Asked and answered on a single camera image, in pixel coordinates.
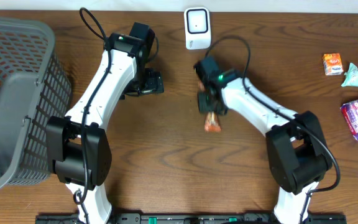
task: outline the small box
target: small box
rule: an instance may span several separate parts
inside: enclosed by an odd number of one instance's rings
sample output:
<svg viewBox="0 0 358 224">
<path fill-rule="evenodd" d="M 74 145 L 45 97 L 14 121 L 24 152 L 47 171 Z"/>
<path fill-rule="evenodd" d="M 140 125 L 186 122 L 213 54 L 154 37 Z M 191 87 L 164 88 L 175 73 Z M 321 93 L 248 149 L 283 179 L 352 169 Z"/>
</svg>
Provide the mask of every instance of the small box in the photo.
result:
<svg viewBox="0 0 358 224">
<path fill-rule="evenodd" d="M 342 60 L 339 54 L 324 54 L 323 64 L 326 75 L 340 75 L 343 72 Z"/>
</svg>

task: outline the black cable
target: black cable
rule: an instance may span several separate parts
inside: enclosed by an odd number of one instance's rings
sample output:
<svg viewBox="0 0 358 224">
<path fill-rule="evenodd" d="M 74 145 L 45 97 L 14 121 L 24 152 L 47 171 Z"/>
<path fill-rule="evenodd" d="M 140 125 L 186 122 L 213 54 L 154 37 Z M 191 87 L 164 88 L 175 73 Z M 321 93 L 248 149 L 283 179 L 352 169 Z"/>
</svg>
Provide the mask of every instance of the black cable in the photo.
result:
<svg viewBox="0 0 358 224">
<path fill-rule="evenodd" d="M 155 53 L 153 54 L 153 56 L 151 56 L 151 57 L 149 57 L 149 59 L 147 59 L 147 61 L 146 61 L 146 63 L 149 63 L 149 62 L 151 62 L 152 60 L 154 60 L 155 58 L 156 58 L 156 56 L 157 56 L 157 54 L 158 54 L 158 50 L 159 50 L 159 48 L 160 48 L 160 43 L 158 42 L 158 38 L 157 38 L 157 36 L 155 35 L 155 42 L 156 42 L 156 50 L 155 50 Z"/>
<path fill-rule="evenodd" d="M 84 15 L 82 15 L 82 11 L 85 11 L 85 12 L 92 18 L 92 20 L 95 21 L 95 23 L 96 23 L 98 20 L 97 20 L 97 19 L 92 15 L 92 13 L 90 13 L 89 10 L 87 10 L 86 8 L 82 7 L 82 8 L 80 9 L 81 19 L 82 19 L 82 21 L 84 22 L 84 24 L 87 26 L 87 28 L 88 28 L 89 30 L 91 30 L 92 33 L 94 33 L 94 34 L 95 34 L 96 36 L 98 36 L 100 39 L 102 39 L 103 41 L 105 41 L 105 38 L 102 37 L 102 36 L 100 36 L 97 32 L 95 32 L 95 31 L 92 29 L 92 27 L 86 22 L 86 20 L 85 20 L 85 18 L 84 18 Z"/>
<path fill-rule="evenodd" d="M 98 26 L 100 33 L 102 33 L 102 36 L 100 36 L 99 34 L 97 34 L 90 26 L 89 24 L 85 21 L 84 16 L 83 16 L 83 11 L 85 11 L 94 21 L 94 23 Z M 104 33 L 103 28 L 101 27 L 100 23 L 98 22 L 98 20 L 92 15 L 91 12 L 89 12 L 89 10 L 87 10 L 86 8 L 82 7 L 80 9 L 80 16 L 82 21 L 85 23 L 85 25 L 95 34 L 97 35 L 99 38 L 102 38 L 103 41 L 105 43 L 108 43 L 108 38 L 106 37 L 106 34 Z M 104 72 L 104 75 L 102 76 L 102 78 L 100 79 L 98 85 L 96 86 L 96 88 L 93 90 L 91 96 L 89 97 L 89 100 L 86 104 L 86 106 L 84 107 L 84 112 L 83 112 L 83 116 L 82 116 L 82 122 L 81 122 L 81 144 L 82 144 L 82 155 L 83 155 L 83 160 L 84 160 L 84 170 L 85 170 L 85 186 L 84 186 L 84 191 L 83 194 L 81 195 L 81 191 L 77 190 L 74 193 L 74 202 L 77 205 L 81 205 L 82 210 L 84 211 L 85 214 L 85 220 L 86 223 L 89 223 L 89 218 L 88 218 L 88 212 L 86 212 L 84 201 L 86 198 L 86 194 L 88 193 L 88 185 L 89 185 L 89 171 L 88 171 L 88 156 L 86 153 L 86 133 L 85 133 L 85 124 L 86 124 L 86 116 L 89 113 L 89 107 L 91 106 L 92 100 L 95 97 L 95 95 L 97 94 L 98 90 L 100 89 L 100 86 L 102 85 L 103 81 L 106 79 L 107 75 L 109 74 L 110 68 L 111 68 L 111 48 L 109 44 L 105 44 L 106 46 L 106 51 L 108 53 L 108 66 L 106 71 Z"/>
<path fill-rule="evenodd" d="M 336 171 L 336 180 L 335 182 L 329 186 L 329 187 L 324 187 L 322 189 L 313 189 L 313 190 L 309 190 L 306 193 L 306 200 L 305 203 L 303 205 L 302 211 L 300 213 L 300 223 L 302 223 L 302 218 L 303 218 L 303 214 L 306 212 L 306 206 L 309 202 L 309 199 L 311 198 L 311 194 L 312 193 L 316 193 L 316 192 L 325 192 L 325 191 L 329 191 L 334 189 L 335 187 L 337 187 L 339 185 L 339 182 L 341 181 L 341 171 L 339 170 L 339 166 L 338 163 L 334 157 L 334 155 L 332 154 L 332 152 L 327 148 L 327 146 L 311 131 L 309 130 L 307 127 L 304 127 L 302 124 L 300 124 L 296 118 L 292 119 L 290 117 L 288 117 L 287 115 L 283 114 L 280 112 L 280 109 L 277 108 L 272 108 L 270 105 L 268 105 L 266 102 L 262 101 L 261 99 L 259 99 L 258 97 L 256 97 L 251 91 L 250 88 L 251 86 L 247 87 L 246 86 L 246 78 L 247 78 L 247 71 L 248 71 L 248 66 L 249 66 L 249 62 L 250 62 L 250 57 L 251 57 L 251 49 L 249 47 L 248 42 L 243 39 L 242 37 L 236 36 L 236 35 L 229 35 L 229 36 L 225 36 L 222 37 L 221 39 L 215 41 L 215 43 L 213 45 L 210 46 L 210 48 L 207 50 L 207 52 L 205 53 L 205 57 L 208 56 L 209 52 L 222 40 L 227 40 L 227 39 L 232 39 L 232 40 L 240 40 L 246 47 L 248 50 L 248 58 L 247 58 L 247 63 L 246 63 L 246 67 L 244 69 L 244 73 L 242 75 L 242 86 L 244 87 L 246 94 L 250 94 L 255 100 L 257 100 L 259 103 L 261 103 L 262 105 L 264 105 L 266 108 L 270 109 L 271 111 L 273 111 L 275 114 L 281 116 L 282 118 L 288 120 L 289 122 L 293 123 L 294 125 L 296 125 L 299 129 L 301 129 L 302 131 L 304 131 L 306 134 L 308 134 L 310 137 L 312 137 L 314 140 L 316 140 L 323 148 L 324 150 L 327 152 L 328 156 L 330 157 L 330 159 L 333 162 L 333 165 L 335 167 L 335 171 Z"/>
</svg>

